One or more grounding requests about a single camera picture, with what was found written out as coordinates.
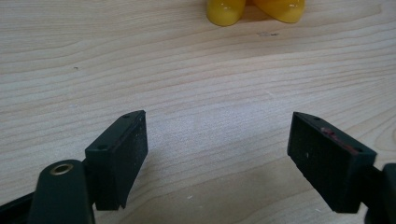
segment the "light wood surface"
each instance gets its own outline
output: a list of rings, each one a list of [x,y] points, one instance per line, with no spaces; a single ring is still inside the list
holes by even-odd
[[[331,211],[287,156],[291,114],[396,161],[396,2],[307,0],[296,24],[205,0],[0,1],[0,203],[144,109],[149,154],[101,223],[362,223]]]

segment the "wood grain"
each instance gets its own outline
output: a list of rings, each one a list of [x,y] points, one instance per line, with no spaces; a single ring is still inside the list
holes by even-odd
[[[287,157],[292,111],[396,161],[396,3],[312,0],[296,24],[205,0],[0,2],[0,203],[145,109],[149,154],[126,209],[97,223],[362,223]]]

